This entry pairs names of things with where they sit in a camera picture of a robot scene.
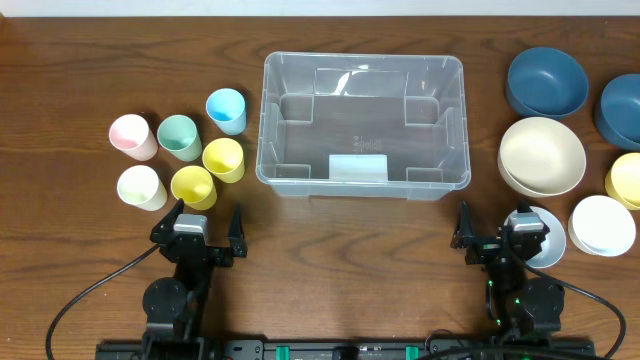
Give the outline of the white small bowl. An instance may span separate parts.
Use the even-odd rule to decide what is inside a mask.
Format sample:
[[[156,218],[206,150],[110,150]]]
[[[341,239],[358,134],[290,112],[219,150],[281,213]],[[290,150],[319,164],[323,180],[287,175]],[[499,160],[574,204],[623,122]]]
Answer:
[[[572,242],[590,255],[616,257],[633,246],[636,225],[630,213],[618,201],[603,195],[581,200],[568,220]]]

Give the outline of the light grey small bowl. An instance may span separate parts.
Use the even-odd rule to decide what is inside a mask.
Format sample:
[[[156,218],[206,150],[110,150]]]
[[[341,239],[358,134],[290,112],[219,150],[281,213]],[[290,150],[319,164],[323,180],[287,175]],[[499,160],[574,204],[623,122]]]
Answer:
[[[531,206],[532,212],[535,212],[540,222],[549,230],[545,234],[545,239],[540,243],[540,251],[535,256],[532,255],[537,244],[537,239],[543,230],[538,229],[518,229],[521,216],[518,211],[512,211],[504,220],[505,226],[511,226],[513,232],[510,236],[510,243],[513,252],[526,264],[532,268],[544,269],[555,265],[564,255],[566,249],[566,235],[561,222],[548,210]]]

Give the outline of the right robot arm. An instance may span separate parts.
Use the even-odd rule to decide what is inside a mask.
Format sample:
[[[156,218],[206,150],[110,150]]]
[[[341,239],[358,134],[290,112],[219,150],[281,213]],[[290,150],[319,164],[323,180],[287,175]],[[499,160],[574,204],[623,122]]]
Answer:
[[[486,310],[499,325],[492,343],[543,343],[561,329],[564,288],[542,277],[529,279],[526,271],[549,232],[539,215],[520,203],[496,234],[478,235],[467,204],[460,203],[451,247],[464,248],[465,262],[488,273]]]

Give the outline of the clear plastic storage container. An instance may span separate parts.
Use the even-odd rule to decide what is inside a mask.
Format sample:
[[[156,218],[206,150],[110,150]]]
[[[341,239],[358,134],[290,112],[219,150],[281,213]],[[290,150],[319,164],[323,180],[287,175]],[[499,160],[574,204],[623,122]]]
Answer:
[[[462,62],[274,52],[256,175],[283,197],[439,200],[471,181]]]

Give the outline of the dark blue bowl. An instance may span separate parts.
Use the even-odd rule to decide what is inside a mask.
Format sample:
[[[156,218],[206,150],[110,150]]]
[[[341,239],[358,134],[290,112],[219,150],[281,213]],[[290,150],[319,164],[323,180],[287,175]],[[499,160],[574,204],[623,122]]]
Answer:
[[[589,79],[582,65],[568,53],[534,47],[511,62],[505,93],[511,108],[523,117],[562,120],[585,104]]]
[[[639,151],[639,75],[625,74],[604,88],[594,112],[600,135],[616,147]]]

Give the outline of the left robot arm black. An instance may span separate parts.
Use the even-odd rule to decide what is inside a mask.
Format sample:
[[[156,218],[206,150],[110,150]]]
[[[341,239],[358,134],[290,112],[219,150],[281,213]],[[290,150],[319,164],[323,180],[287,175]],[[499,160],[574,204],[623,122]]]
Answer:
[[[175,265],[174,274],[152,282],[143,295],[147,316],[143,360],[210,360],[223,357],[218,340],[199,334],[215,268],[247,256],[241,210],[233,212],[226,247],[207,243],[207,217],[186,214],[179,200],[157,223],[150,240]]]

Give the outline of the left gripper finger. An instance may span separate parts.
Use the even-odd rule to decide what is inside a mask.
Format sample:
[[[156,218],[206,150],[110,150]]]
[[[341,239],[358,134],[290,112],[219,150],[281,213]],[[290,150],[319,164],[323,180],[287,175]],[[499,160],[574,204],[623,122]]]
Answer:
[[[184,211],[184,200],[179,199],[173,208],[152,228],[150,241],[158,245],[167,245],[174,238],[174,224]]]
[[[242,225],[241,208],[237,205],[229,226],[227,238],[234,257],[246,258],[248,247]]]

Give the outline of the beige large bowl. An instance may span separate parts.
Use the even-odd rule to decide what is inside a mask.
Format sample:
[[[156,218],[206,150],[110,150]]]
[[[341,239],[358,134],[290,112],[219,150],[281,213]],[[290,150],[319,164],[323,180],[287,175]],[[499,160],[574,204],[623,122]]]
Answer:
[[[533,198],[573,190],[586,172],[586,152],[577,135],[563,123],[529,117],[504,133],[497,156],[503,180],[516,192]]]

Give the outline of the yellow small bowl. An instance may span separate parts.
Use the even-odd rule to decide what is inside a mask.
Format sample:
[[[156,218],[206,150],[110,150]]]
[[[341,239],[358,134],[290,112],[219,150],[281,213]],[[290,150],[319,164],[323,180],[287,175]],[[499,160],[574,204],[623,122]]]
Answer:
[[[639,209],[639,157],[638,152],[620,156],[605,177],[605,190],[629,210]]]

